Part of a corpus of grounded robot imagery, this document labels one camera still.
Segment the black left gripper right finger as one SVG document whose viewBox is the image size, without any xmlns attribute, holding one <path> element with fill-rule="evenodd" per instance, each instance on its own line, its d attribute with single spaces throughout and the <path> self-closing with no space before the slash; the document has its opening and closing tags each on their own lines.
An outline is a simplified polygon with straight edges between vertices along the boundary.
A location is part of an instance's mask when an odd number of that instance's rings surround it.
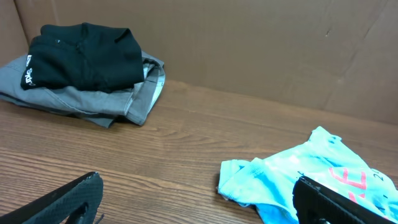
<svg viewBox="0 0 398 224">
<path fill-rule="evenodd" d="M 306 176 L 294 185 L 293 205 L 300 224 L 394 223 Z"/>
</svg>

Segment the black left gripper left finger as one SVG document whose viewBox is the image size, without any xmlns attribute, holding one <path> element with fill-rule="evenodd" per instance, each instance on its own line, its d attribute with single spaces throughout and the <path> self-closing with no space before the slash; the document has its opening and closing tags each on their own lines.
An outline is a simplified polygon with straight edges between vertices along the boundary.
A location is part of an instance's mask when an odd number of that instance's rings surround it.
<svg viewBox="0 0 398 224">
<path fill-rule="evenodd" d="M 103 180 L 99 173 L 89 172 L 1 216 L 1 224 L 92 224 L 102 198 Z"/>
</svg>

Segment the light blue t-shirt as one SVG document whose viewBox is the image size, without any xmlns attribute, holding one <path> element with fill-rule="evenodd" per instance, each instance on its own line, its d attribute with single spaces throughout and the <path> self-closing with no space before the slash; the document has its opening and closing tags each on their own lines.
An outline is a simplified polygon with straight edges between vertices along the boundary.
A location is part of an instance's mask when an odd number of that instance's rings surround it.
<svg viewBox="0 0 398 224">
<path fill-rule="evenodd" d="M 393 181 L 321 126 L 303 144 L 265 159 L 223 161 L 218 193 L 242 207 L 255 206 L 264 223 L 298 223 L 293 188 L 302 176 L 397 221 Z"/>
</svg>

